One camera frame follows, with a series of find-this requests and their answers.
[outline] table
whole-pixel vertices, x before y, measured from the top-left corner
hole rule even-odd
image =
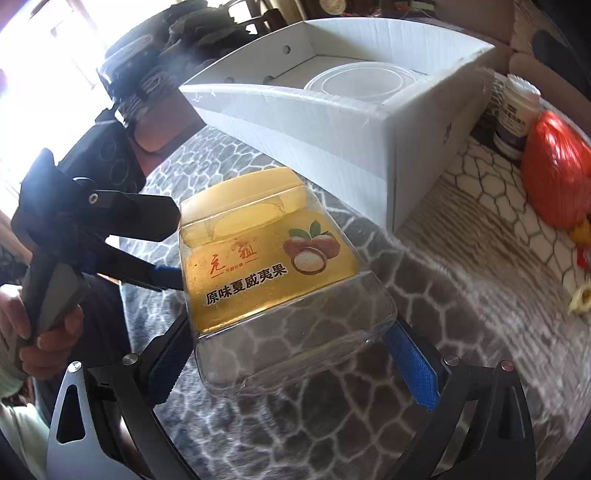
[[[278,165],[206,127],[150,175],[143,192],[180,202]],[[518,170],[470,138],[396,235],[307,184],[420,334],[470,363],[515,362],[543,478],[591,407],[591,339],[582,318],[566,315],[569,290],[582,281],[574,245],[526,204]],[[176,235],[160,244],[122,239],[121,247],[156,264],[180,265]],[[123,286],[122,297],[135,352],[166,330],[184,301],[179,292],[133,286]],[[195,471],[216,480],[379,480],[428,415],[380,343],[298,384],[234,399],[208,394],[191,358],[155,411]],[[466,420],[442,468],[453,463]]]

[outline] small jar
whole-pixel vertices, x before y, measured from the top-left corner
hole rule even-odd
[[[530,82],[516,75],[507,76],[493,141],[508,158],[521,159],[531,125],[540,113],[540,95]]]
[[[180,251],[199,375],[214,395],[259,394],[370,345],[396,305],[289,168],[181,204]]]

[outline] macadamia nut illustration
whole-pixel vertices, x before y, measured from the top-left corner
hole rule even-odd
[[[340,243],[329,231],[322,232],[318,220],[309,231],[300,228],[289,230],[290,238],[283,242],[283,251],[291,258],[291,264],[304,275],[316,275],[326,269],[329,259],[340,252]]]
[[[316,275],[326,268],[326,257],[324,253],[313,247],[304,247],[294,258],[291,264],[304,275]]]

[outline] white cardboard box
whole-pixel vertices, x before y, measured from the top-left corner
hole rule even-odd
[[[209,125],[396,230],[484,111],[493,48],[417,22],[312,20],[239,48],[181,91]],[[394,63],[418,80],[382,104],[303,90],[315,75],[360,60]]]

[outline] yellow lid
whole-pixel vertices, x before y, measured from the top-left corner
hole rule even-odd
[[[180,227],[303,184],[287,167],[268,168],[225,180],[181,203]]]
[[[181,203],[180,234],[196,248],[277,221],[302,209],[307,189],[289,168],[270,168],[226,180]]]

